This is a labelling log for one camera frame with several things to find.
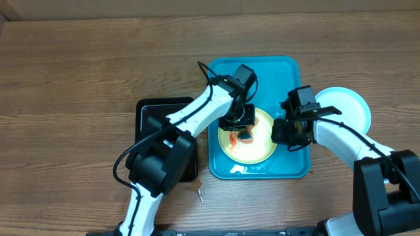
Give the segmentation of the yellow plate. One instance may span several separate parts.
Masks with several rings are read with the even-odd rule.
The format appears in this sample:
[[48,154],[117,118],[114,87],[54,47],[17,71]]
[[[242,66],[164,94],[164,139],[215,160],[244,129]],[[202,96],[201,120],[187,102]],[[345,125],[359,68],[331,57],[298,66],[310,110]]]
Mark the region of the yellow plate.
[[255,109],[255,125],[248,128],[250,139],[239,138],[239,131],[218,129],[218,140],[223,152],[242,164],[256,164],[269,158],[277,144],[272,142],[273,118],[262,109]]

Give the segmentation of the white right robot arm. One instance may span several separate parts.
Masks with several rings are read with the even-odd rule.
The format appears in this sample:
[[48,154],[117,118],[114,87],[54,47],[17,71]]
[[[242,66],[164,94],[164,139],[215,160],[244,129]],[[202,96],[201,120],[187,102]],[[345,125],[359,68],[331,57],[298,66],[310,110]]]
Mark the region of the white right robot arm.
[[271,139],[289,152],[309,144],[332,151],[353,171],[352,211],[318,224],[317,235],[394,235],[419,229],[419,158],[394,151],[344,122],[335,107],[288,108]]

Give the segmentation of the light blue plate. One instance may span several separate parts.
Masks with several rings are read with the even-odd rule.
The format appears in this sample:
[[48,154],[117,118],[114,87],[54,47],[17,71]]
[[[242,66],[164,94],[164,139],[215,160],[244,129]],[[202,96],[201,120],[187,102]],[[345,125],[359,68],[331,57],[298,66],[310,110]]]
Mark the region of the light blue plate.
[[353,90],[329,87],[315,96],[322,107],[334,106],[358,132],[367,134],[371,126],[371,111],[367,102]]

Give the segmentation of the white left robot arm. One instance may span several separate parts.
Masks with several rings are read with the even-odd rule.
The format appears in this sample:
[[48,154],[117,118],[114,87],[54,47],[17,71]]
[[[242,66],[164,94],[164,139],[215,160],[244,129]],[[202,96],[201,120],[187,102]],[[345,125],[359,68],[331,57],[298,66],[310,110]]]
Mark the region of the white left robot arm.
[[207,84],[203,93],[181,110],[163,118],[150,116],[140,139],[115,161],[114,178],[131,188],[123,222],[114,235],[151,235],[163,196],[180,181],[196,150],[196,138],[212,122],[229,132],[255,124],[255,107],[247,95],[257,87],[255,72],[242,64],[233,75],[218,75],[198,64]]

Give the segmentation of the teal orange sponge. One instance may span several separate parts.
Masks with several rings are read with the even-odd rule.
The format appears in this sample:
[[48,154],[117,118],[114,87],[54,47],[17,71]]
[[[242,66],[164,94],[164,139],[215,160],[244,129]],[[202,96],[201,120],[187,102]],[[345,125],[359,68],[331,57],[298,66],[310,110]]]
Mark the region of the teal orange sponge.
[[250,144],[253,142],[253,130],[254,126],[247,127],[246,130],[241,130],[238,132],[237,139],[245,144]]

